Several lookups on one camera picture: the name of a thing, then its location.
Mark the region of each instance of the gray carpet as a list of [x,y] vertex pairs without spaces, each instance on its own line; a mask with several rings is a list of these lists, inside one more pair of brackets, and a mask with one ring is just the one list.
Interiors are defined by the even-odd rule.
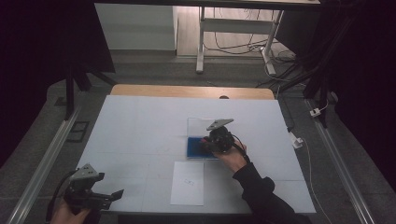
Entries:
[[[186,85],[186,86],[221,86],[250,87],[269,79],[263,72],[261,61],[248,60],[206,60],[205,73],[195,74],[195,63],[191,60],[153,59],[149,62],[116,63],[116,75],[112,75],[119,83],[149,85]],[[278,72],[287,68],[278,65]],[[79,157],[89,139],[93,125],[97,119],[102,103],[110,92],[110,87],[101,80],[90,76],[93,87],[88,92],[84,106],[77,118],[76,130],[87,125],[85,135],[70,133],[69,141],[63,145],[55,165],[52,167],[47,181],[39,192],[32,210],[25,223],[40,223],[45,219],[46,206],[56,185],[64,174],[76,168]],[[278,101],[288,127],[294,134],[305,139],[309,145],[312,161],[312,183],[318,202],[314,201],[317,213],[309,215],[313,223],[328,223],[321,212],[320,203],[332,223],[361,223],[356,215],[353,204],[336,173],[332,161],[323,145],[314,121],[302,97],[302,87],[297,86],[279,94]],[[56,83],[49,88],[48,100],[43,106],[35,123],[24,136],[14,154],[0,170],[0,223],[5,223],[13,207],[21,197],[30,177],[48,148],[64,118],[65,96],[64,82]],[[377,223],[394,223],[396,220],[396,196],[384,177],[376,169],[367,153],[353,135],[343,125],[329,105],[329,130],[333,134],[337,146],[345,157],[346,163],[358,187],[369,204]],[[305,180],[309,186],[309,164],[306,145],[296,150],[302,166]],[[117,223],[117,216],[103,214],[101,223]]]

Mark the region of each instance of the wooden floor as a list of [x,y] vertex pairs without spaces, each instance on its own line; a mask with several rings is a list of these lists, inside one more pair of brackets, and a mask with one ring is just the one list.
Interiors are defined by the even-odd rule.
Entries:
[[[199,15],[200,8],[198,7],[177,7],[178,27],[177,27],[177,56],[196,57],[199,41]],[[273,17],[272,10],[258,10],[258,9],[241,9],[241,8],[206,8],[206,18],[224,18],[224,19],[238,19],[238,20],[260,20],[271,21]],[[248,53],[248,43],[252,45],[262,45],[267,39],[267,35],[252,35],[248,34],[229,34],[229,33],[213,33],[205,32],[204,44],[207,49],[204,50],[205,56],[217,57],[257,57],[261,55],[257,50]],[[221,52],[218,45],[222,48],[232,46],[245,45],[241,48],[223,49],[232,53]],[[272,46],[274,53],[285,50],[286,48],[280,43],[274,43]]]

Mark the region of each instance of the desk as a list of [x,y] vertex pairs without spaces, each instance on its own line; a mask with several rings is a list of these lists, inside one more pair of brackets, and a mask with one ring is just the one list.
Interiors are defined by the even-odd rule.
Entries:
[[[224,94],[231,99],[216,99]],[[227,127],[247,144],[259,173],[274,179],[275,194],[298,213],[315,212],[279,105],[269,90],[134,85],[117,85],[107,96],[78,163],[80,167],[89,162],[106,173],[93,187],[95,192],[125,189],[110,211],[250,213],[242,188],[221,161],[199,161],[205,167],[204,205],[170,204],[175,161],[187,160],[188,118],[235,119]]]

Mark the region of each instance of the person's hand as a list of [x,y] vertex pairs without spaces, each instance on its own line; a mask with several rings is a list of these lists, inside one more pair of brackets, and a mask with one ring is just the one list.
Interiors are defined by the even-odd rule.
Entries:
[[[240,142],[235,141],[235,143],[242,149],[247,149],[247,146],[241,145]],[[214,152],[213,155],[223,161],[234,173],[236,173],[239,169],[247,164],[244,157],[235,147],[232,147],[225,153]]]
[[91,212],[90,209],[82,209],[77,215],[72,213],[69,205],[62,200],[53,215],[51,224],[82,224],[85,217]]

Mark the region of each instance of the person's left hand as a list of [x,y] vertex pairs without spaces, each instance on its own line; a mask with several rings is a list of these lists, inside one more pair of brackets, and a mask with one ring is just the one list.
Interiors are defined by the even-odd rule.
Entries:
[[90,209],[82,209],[77,215],[72,213],[69,205],[62,200],[54,213],[51,224],[82,224],[85,217],[91,212]]

